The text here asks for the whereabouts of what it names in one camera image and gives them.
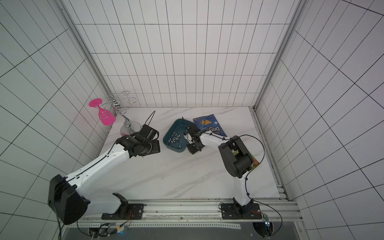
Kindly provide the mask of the green orange snack bag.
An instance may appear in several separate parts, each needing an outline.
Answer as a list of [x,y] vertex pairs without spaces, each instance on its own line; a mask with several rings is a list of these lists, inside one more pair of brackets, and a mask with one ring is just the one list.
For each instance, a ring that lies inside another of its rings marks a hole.
[[252,163],[251,169],[254,170],[260,165],[260,162],[253,155],[252,157],[253,157],[253,163]]

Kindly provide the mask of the chrome lamp with pink shades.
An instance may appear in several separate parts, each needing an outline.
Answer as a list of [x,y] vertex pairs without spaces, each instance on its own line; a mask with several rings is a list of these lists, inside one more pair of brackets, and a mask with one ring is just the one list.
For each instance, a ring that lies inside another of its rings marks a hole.
[[121,116],[124,122],[120,129],[120,135],[132,135],[133,133],[139,132],[142,125],[130,120],[126,116],[128,108],[123,104],[133,105],[137,102],[137,99],[131,97],[130,94],[130,91],[109,93],[106,96],[107,101],[105,103],[101,98],[97,98],[89,102],[89,107],[98,109],[99,120],[105,126],[112,126],[116,122],[117,116]]

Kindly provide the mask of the blue Doritos chip bag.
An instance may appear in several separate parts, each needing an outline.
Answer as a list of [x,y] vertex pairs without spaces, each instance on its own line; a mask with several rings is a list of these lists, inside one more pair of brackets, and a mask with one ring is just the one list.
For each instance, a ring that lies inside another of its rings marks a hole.
[[200,130],[211,131],[212,133],[217,134],[219,136],[227,137],[214,114],[194,118],[193,121]]

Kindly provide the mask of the teal plastic storage box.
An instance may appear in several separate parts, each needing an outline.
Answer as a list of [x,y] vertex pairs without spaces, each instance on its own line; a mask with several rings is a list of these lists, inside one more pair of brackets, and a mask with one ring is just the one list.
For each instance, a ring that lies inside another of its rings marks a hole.
[[163,137],[163,144],[174,152],[182,153],[189,144],[185,134],[188,133],[188,127],[192,123],[184,118],[175,120]]

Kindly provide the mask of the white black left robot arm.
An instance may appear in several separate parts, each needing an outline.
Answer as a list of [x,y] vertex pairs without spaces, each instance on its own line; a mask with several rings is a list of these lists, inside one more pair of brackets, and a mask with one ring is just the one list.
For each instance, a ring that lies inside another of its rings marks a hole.
[[103,219],[127,220],[138,205],[129,204],[119,193],[111,198],[96,199],[88,190],[104,175],[132,157],[145,157],[160,153],[159,132],[143,125],[139,132],[118,138],[112,147],[79,170],[50,180],[48,205],[57,220],[70,225],[83,216],[101,214]]

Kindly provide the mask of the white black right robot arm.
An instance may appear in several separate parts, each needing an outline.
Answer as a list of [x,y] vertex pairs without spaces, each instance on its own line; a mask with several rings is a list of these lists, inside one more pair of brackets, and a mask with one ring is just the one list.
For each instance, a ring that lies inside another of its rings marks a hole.
[[225,138],[211,131],[200,130],[195,124],[187,128],[185,138],[191,154],[200,152],[204,147],[219,151],[227,172],[234,180],[234,203],[232,213],[238,218],[250,216],[253,200],[246,190],[246,174],[251,171],[254,158],[239,136]]

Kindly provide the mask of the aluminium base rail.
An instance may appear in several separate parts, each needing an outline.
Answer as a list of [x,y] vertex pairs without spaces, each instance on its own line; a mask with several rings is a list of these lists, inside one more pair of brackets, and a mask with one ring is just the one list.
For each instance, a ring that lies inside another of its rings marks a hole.
[[103,219],[98,215],[82,217],[70,225],[87,230],[99,226],[115,229],[128,227],[221,227],[239,229],[241,222],[272,223],[275,229],[281,223],[303,221],[296,202],[286,199],[259,199],[253,210],[236,214],[233,201],[225,200],[138,200],[132,201],[131,212],[125,220]]

